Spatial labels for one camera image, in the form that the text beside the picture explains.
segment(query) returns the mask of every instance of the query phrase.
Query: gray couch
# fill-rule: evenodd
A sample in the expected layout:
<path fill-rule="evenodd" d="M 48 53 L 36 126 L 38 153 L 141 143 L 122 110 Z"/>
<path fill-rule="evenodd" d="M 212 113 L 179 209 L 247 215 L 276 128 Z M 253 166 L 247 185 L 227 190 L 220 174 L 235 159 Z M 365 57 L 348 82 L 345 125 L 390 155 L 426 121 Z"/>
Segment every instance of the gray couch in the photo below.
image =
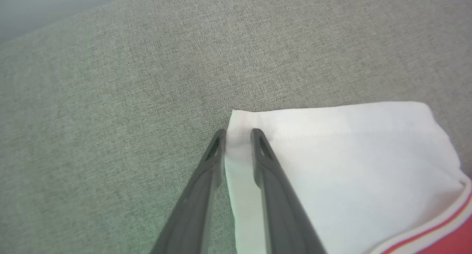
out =
<path fill-rule="evenodd" d="M 422 101 L 471 174 L 470 2 L 120 0 L 1 44 L 0 253 L 147 253 L 232 109 Z"/>

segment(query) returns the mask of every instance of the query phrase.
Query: white t-shirt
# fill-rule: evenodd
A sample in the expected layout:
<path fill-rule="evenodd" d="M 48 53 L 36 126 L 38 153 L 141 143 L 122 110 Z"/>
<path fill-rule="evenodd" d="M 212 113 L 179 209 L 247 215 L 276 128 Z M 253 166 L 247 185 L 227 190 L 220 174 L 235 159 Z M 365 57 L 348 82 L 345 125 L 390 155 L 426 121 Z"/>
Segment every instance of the white t-shirt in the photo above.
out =
<path fill-rule="evenodd" d="M 446 237 L 464 227 L 472 235 L 471 181 L 427 105 L 233 111 L 225 168 L 241 254 L 266 254 L 253 128 L 265 133 L 329 254 L 417 253 L 447 249 Z M 449 245 L 457 252 L 470 241 Z"/>

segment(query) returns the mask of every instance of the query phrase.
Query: red fabric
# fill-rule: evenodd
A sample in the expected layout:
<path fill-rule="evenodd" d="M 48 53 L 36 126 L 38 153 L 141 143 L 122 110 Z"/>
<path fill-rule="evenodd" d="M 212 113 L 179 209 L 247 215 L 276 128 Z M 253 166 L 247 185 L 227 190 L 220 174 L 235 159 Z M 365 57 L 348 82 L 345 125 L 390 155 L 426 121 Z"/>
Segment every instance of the red fabric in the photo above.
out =
<path fill-rule="evenodd" d="M 415 241 L 416 239 L 419 239 L 420 237 L 426 236 L 427 234 L 429 234 L 429 233 L 431 233 L 431 232 L 433 232 L 433 231 L 436 231 L 436 230 L 438 230 L 438 229 L 441 229 L 441 228 L 444 227 L 445 225 L 449 224 L 449 223 L 452 222 L 459 214 L 462 213 L 462 211 L 465 209 L 465 207 L 467 207 L 467 205 L 470 203 L 471 198 L 472 198 L 472 193 L 469 194 L 469 197 L 468 197 L 467 200 L 465 201 L 464 205 L 462 205 L 462 206 L 459 208 L 459 210 L 458 210 L 457 212 L 455 212 L 451 217 L 449 217 L 446 221 L 442 222 L 441 224 L 439 224 L 439 225 L 437 225 L 437 226 L 435 226 L 435 227 L 433 227 L 433 228 L 431 228 L 431 229 L 426 230 L 425 232 L 422 232 L 422 233 L 420 233 L 420 234 L 417 234 L 417 235 L 414 236 L 414 237 L 410 237 L 409 239 L 403 240 L 402 242 L 399 242 L 399 243 L 397 243 L 397 244 L 391 246 L 389 249 L 387 249 L 386 251 L 384 251 L 383 254 L 390 254 L 390 253 L 396 251 L 397 249 L 399 249 L 400 247 L 402 247 L 402 246 L 404 246 L 404 245 L 406 245 L 406 244 L 408 244 L 408 243 L 411 243 L 411 242 Z M 470 237 L 471 229 L 468 229 L 468 231 L 469 231 L 469 234 L 468 234 L 468 236 L 469 236 L 469 240 L 468 240 L 469 243 L 467 243 L 466 241 L 462 241 L 462 244 L 472 244 L 472 238 Z M 450 235 L 452 235 L 452 234 L 455 234 L 455 232 L 458 232 L 458 230 L 454 231 L 453 233 L 449 234 L 448 236 L 450 236 Z"/>
<path fill-rule="evenodd" d="M 472 253 L 472 217 L 459 229 L 440 239 L 420 254 L 471 254 Z"/>

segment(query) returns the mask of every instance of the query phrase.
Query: white stripe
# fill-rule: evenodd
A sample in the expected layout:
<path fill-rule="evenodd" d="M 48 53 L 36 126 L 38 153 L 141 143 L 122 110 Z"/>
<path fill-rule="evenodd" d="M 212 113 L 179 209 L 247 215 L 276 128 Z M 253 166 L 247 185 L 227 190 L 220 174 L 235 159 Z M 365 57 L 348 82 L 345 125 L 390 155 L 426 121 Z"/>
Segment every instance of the white stripe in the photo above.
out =
<path fill-rule="evenodd" d="M 372 250 L 371 254 L 381 254 L 387 251 L 395 244 L 408 240 L 416 236 L 417 234 L 421 234 L 422 232 L 432 229 L 433 227 L 436 227 L 445 222 L 447 219 L 449 219 L 466 203 L 470 193 L 472 192 L 471 180 L 466 175 L 464 175 L 461 182 L 465 185 L 464 192 L 462 192 L 459 198 L 449 208 L 447 208 L 447 210 L 445 210 L 442 214 L 438 215 L 438 217 L 432 219 L 430 222 L 427 222 L 426 224 L 417 227 L 416 229 L 412 229 L 406 233 L 400 234 L 383 242 L 374 250 Z M 445 237 L 454 230 L 458 229 L 462 224 L 467 221 L 467 219 L 471 215 L 472 202 L 469 202 L 467 207 L 452 222 L 439 228 L 438 230 L 435 230 L 429 234 L 425 234 L 423 237 L 420 237 L 419 239 L 410 242 L 405 246 L 400 247 L 399 249 L 394 251 L 393 254 L 416 253 L 421 249 L 429 247 L 435 241 L 441 239 L 442 237 Z"/>
<path fill-rule="evenodd" d="M 467 219 L 472 215 L 472 203 L 469 202 L 467 207 L 464 208 L 461 214 L 459 214 L 452 222 L 441 227 L 438 230 L 435 230 L 431 233 L 426 234 L 419 239 L 406 244 L 392 254 L 406 254 L 406 253 L 417 253 L 420 250 L 423 250 L 427 247 L 430 247 L 432 244 L 447 236 L 448 234 L 457 230 L 462 224 L 464 224 Z"/>

